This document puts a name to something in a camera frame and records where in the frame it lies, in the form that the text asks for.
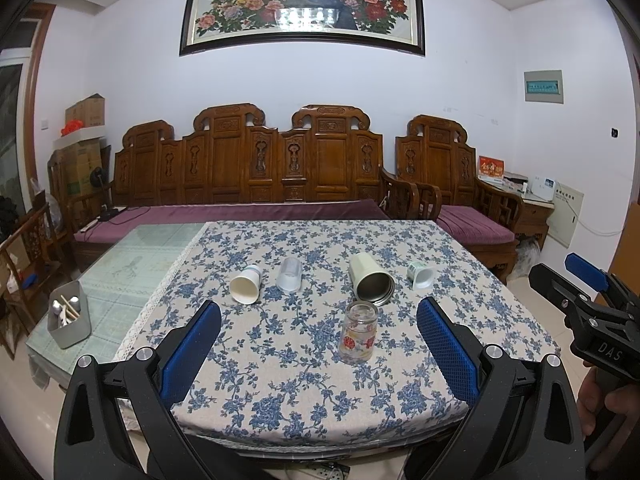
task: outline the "paper cup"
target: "paper cup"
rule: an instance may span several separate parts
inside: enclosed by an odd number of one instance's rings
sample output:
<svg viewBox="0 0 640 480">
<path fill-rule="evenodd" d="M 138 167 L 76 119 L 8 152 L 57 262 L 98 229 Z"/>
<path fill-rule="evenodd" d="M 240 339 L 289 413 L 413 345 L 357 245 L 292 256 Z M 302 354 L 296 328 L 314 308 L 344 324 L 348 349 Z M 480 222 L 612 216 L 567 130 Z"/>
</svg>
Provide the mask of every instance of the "paper cup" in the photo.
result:
<svg viewBox="0 0 640 480">
<path fill-rule="evenodd" d="M 260 296 L 262 270 L 256 265 L 246 266 L 240 274 L 229 283 L 231 297 L 238 303 L 251 305 Z"/>
<path fill-rule="evenodd" d="M 391 299 L 396 282 L 369 253 L 358 253 L 349 262 L 349 276 L 356 298 L 381 306 Z"/>
<path fill-rule="evenodd" d="M 433 285 L 436 272 L 424 262 L 411 262 L 406 268 L 406 276 L 414 282 L 412 289 L 417 290 Z"/>
</svg>

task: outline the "green table surface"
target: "green table surface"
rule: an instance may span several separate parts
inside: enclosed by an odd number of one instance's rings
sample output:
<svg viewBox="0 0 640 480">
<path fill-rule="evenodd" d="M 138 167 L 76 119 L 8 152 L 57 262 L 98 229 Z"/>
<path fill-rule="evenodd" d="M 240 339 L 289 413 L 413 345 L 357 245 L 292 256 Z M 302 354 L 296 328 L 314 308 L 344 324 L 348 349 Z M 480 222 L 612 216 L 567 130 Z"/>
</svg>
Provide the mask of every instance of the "green table surface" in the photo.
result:
<svg viewBox="0 0 640 480">
<path fill-rule="evenodd" d="M 66 387 L 84 354 L 98 362 L 113 359 L 125 334 L 160 281 L 203 224 L 141 225 L 100 257 L 82 276 L 91 335 L 60 349 L 47 331 L 47 316 L 27 339 L 31 359 Z"/>
</svg>

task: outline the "hand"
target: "hand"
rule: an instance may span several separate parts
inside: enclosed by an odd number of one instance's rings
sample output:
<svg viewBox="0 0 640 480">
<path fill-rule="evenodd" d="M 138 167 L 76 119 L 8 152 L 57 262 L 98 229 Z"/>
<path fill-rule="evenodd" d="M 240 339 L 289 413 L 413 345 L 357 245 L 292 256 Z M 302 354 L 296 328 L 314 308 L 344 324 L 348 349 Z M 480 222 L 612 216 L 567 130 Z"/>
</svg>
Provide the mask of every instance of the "hand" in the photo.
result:
<svg viewBox="0 0 640 480">
<path fill-rule="evenodd" d="M 587 437 L 595 430 L 596 414 L 603 407 L 603 395 L 596 383 L 597 368 L 586 361 L 584 365 L 591 367 L 591 370 L 582 381 L 576 404 L 582 434 Z M 604 397 L 604 406 L 610 412 L 626 415 L 626 420 L 607 447 L 591 462 L 590 467 L 594 471 L 602 471 L 609 467 L 638 423 L 640 418 L 640 386 L 627 384 L 607 394 Z"/>
</svg>

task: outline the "blue floral tablecloth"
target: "blue floral tablecloth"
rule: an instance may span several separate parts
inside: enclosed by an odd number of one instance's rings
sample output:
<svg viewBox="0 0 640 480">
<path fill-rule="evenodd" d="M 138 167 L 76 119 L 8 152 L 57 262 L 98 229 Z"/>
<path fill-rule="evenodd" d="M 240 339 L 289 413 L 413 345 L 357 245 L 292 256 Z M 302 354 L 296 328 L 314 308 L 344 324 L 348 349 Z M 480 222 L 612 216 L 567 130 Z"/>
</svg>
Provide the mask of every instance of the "blue floral tablecloth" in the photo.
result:
<svg viewBox="0 0 640 480">
<path fill-rule="evenodd" d="M 337 343 L 354 300 L 352 254 L 367 251 L 396 280 L 380 308 L 373 357 L 351 367 Z M 289 255 L 303 263 L 300 291 L 274 284 Z M 406 268 L 437 269 L 433 288 L 412 291 Z M 264 269 L 260 298 L 244 306 L 228 282 L 247 264 Z M 204 300 L 222 311 L 222 331 L 184 402 L 172 412 L 190 433 L 245 452 L 319 453 L 399 446 L 434 435 L 464 416 L 415 325 L 434 296 L 454 322 L 484 344 L 539 360 L 559 352 L 535 318 L 469 252 L 425 221 L 215 222 L 174 264 L 124 339 L 116 358 L 156 346 Z"/>
</svg>

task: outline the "door frame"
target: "door frame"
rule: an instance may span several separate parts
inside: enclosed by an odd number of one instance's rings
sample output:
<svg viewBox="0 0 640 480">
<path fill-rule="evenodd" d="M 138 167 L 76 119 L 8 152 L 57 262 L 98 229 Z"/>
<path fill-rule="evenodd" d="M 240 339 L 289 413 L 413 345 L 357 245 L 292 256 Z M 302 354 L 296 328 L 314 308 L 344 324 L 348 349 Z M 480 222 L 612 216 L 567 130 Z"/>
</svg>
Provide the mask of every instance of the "door frame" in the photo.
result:
<svg viewBox="0 0 640 480">
<path fill-rule="evenodd" d="M 42 58 L 42 49 L 44 40 L 47 37 L 47 31 L 51 23 L 51 17 L 56 6 L 53 4 L 43 4 L 39 2 L 32 3 L 24 18 L 31 18 L 40 21 L 40 25 L 36 30 L 36 34 L 31 43 L 31 62 L 27 70 L 27 79 L 25 83 L 24 113 L 23 113 L 23 154 L 24 169 L 27 178 L 28 193 L 33 198 L 33 190 L 29 186 L 31 178 L 38 179 L 38 171 L 36 170 L 36 153 L 34 139 L 34 114 L 36 103 L 36 85 L 38 83 L 38 70 L 40 69 L 40 59 Z"/>
<path fill-rule="evenodd" d="M 22 65 L 20 71 L 20 85 L 18 86 L 18 103 L 15 111 L 15 147 L 16 157 L 18 162 L 18 177 L 20 179 L 20 190 L 22 191 L 22 202 L 24 203 L 24 210 L 31 209 L 31 195 L 29 177 L 26 172 L 25 166 L 25 153 L 24 153 L 24 105 L 26 100 L 26 83 L 28 78 L 28 71 L 30 65 L 30 57 L 28 56 L 28 48 L 15 48 L 2 51 L 0 55 L 0 67 Z"/>
</svg>

